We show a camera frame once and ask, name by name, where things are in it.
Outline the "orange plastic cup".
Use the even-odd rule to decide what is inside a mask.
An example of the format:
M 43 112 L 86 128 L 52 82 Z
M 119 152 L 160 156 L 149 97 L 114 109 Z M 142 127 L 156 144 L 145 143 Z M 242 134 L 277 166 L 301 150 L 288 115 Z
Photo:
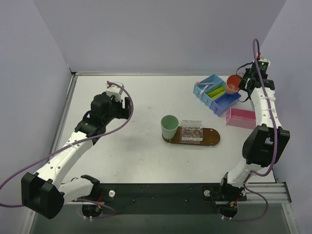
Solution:
M 227 94 L 235 94 L 239 90 L 239 84 L 241 82 L 242 76 L 240 75 L 230 75 L 226 80 L 225 91 Z

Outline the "pink plastic drawer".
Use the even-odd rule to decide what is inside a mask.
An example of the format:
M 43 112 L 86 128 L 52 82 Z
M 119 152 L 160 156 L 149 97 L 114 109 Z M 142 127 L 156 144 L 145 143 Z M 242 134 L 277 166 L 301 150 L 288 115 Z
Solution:
M 255 112 L 231 107 L 226 114 L 226 125 L 254 129 L 256 127 Z

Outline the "green plastic cup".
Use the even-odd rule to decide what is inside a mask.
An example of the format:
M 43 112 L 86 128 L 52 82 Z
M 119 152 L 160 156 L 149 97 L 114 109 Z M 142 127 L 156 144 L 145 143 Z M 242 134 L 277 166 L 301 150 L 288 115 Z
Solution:
M 167 115 L 161 119 L 162 136 L 166 140 L 170 140 L 175 136 L 178 123 L 178 119 L 173 115 Z

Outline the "clear textured plastic holder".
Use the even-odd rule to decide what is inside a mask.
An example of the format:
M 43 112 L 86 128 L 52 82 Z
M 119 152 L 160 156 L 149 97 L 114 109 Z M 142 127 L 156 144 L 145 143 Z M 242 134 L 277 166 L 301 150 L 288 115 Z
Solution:
M 199 144 L 203 140 L 202 121 L 182 120 L 180 138 L 182 143 Z

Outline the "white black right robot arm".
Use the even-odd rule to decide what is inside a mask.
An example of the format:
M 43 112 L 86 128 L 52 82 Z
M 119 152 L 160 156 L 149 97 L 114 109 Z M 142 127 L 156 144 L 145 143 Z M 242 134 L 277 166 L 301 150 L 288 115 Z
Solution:
M 290 132 L 283 129 L 277 116 L 274 82 L 266 73 L 269 65 L 268 61 L 253 62 L 239 84 L 253 103 L 256 126 L 243 144 L 243 159 L 220 183 L 220 193 L 226 199 L 241 197 L 244 183 L 253 175 L 269 174 L 290 139 Z

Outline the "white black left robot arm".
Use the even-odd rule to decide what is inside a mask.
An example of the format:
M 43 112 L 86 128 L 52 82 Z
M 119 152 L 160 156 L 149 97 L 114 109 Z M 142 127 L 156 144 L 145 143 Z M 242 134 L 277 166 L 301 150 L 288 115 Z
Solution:
M 67 183 L 63 183 L 63 179 L 86 151 L 109 134 L 106 127 L 113 119 L 129 121 L 132 114 L 133 101 L 130 97 L 121 100 L 117 95 L 96 95 L 91 109 L 77 124 L 63 148 L 34 174 L 26 173 L 22 177 L 22 204 L 52 219 L 68 202 L 81 197 L 96 200 L 100 194 L 97 179 L 89 175 Z

